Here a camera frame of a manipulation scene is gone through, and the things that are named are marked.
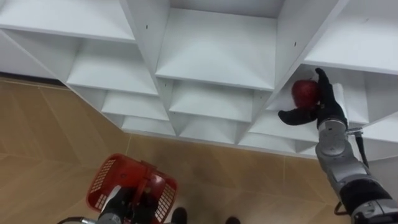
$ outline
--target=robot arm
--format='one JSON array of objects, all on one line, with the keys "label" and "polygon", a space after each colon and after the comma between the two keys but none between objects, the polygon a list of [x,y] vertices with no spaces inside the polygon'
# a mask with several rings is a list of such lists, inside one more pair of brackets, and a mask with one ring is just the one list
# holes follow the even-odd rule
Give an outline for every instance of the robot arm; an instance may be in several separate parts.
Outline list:
[{"label": "robot arm", "polygon": [[316,153],[331,187],[351,222],[398,223],[398,206],[369,169],[354,157],[346,125],[339,119],[321,121]]},{"label": "robot arm", "polygon": [[[397,202],[371,175],[364,150],[360,151],[365,164],[355,158],[348,142],[347,119],[335,100],[333,87],[322,69],[315,71],[319,76],[320,105],[310,110],[280,111],[279,118],[289,125],[317,119],[319,143],[315,151],[319,163],[353,224],[398,223]],[[362,137],[355,134],[358,147],[363,149]]]}]

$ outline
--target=white shelf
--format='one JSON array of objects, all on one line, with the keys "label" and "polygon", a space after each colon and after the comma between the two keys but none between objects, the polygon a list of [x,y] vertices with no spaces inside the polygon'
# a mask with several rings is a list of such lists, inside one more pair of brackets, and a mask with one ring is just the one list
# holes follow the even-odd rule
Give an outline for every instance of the white shelf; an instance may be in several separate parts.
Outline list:
[{"label": "white shelf", "polygon": [[363,129],[363,137],[367,139],[398,142],[398,113],[384,118]]},{"label": "white shelf", "polygon": [[351,0],[305,63],[398,75],[398,1]]},{"label": "white shelf", "polygon": [[266,134],[247,133],[238,145],[295,153],[295,140]]},{"label": "white shelf", "polygon": [[86,40],[76,56],[70,85],[157,95],[135,44]]},{"label": "white shelf", "polygon": [[162,102],[156,96],[109,91],[101,111],[163,121],[169,120]]},{"label": "white shelf", "polygon": [[318,142],[318,130],[315,122],[300,126],[289,126],[279,119],[277,111],[271,110],[265,110],[249,132]]},{"label": "white shelf", "polygon": [[0,27],[134,42],[118,0],[7,0]]},{"label": "white shelf", "polygon": [[179,136],[204,141],[234,144],[238,123],[227,119],[176,114]]},{"label": "white shelf", "polygon": [[148,133],[175,136],[173,127],[170,122],[159,121],[155,119],[126,116],[122,125],[122,129],[123,131],[127,131],[129,133],[144,131]]},{"label": "white shelf", "polygon": [[251,90],[174,82],[170,111],[251,122]]},{"label": "white shelf", "polygon": [[156,75],[272,90],[276,20],[171,9]]}]

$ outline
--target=red basket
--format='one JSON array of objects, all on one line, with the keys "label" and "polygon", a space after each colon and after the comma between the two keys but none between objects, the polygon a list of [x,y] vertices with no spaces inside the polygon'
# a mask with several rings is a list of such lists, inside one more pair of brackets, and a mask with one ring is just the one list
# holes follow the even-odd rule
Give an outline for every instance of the red basket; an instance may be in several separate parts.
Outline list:
[{"label": "red basket", "polygon": [[109,194],[117,185],[137,189],[132,198],[133,205],[137,204],[144,189],[150,189],[150,194],[159,204],[152,224],[164,222],[172,208],[177,191],[176,181],[157,171],[156,167],[122,154],[113,154],[105,160],[91,183],[86,197],[88,206],[100,212]]}]

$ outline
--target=apple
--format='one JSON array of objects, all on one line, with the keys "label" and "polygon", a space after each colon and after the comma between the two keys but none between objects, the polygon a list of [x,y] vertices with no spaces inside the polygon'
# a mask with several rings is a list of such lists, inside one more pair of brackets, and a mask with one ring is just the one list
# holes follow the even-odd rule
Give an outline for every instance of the apple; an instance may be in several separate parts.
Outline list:
[{"label": "apple", "polygon": [[297,108],[311,109],[320,99],[318,83],[313,80],[299,80],[293,84],[292,96]]}]

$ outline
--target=black cable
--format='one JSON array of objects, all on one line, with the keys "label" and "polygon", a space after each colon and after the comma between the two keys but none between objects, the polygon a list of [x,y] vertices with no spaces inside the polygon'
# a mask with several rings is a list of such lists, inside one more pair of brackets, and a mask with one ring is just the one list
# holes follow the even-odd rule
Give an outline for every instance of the black cable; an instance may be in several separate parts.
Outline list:
[{"label": "black cable", "polygon": [[84,217],[68,217],[64,220],[59,221],[57,224],[67,223],[67,222],[81,222]]},{"label": "black cable", "polygon": [[366,158],[366,155],[365,155],[365,147],[363,144],[362,136],[355,136],[355,141],[356,141],[356,144],[358,145],[358,151],[361,154],[363,164],[365,164],[365,166],[367,168],[369,168],[368,159]]},{"label": "black cable", "polygon": [[335,207],[335,215],[348,215],[348,212],[343,211],[343,212],[339,212],[339,209],[341,208],[343,204],[341,202],[338,202],[336,207]]},{"label": "black cable", "polygon": [[[366,158],[366,154],[365,154],[365,147],[363,144],[363,138],[362,136],[355,136],[355,141],[356,141],[356,145],[358,146],[358,151],[361,155],[362,158],[362,162],[363,164],[365,164],[365,166],[367,168],[369,168],[369,164],[368,164],[368,159]],[[341,208],[343,204],[341,202],[338,202],[336,207],[335,207],[335,215],[348,215],[348,212],[339,212],[339,209]]]}]

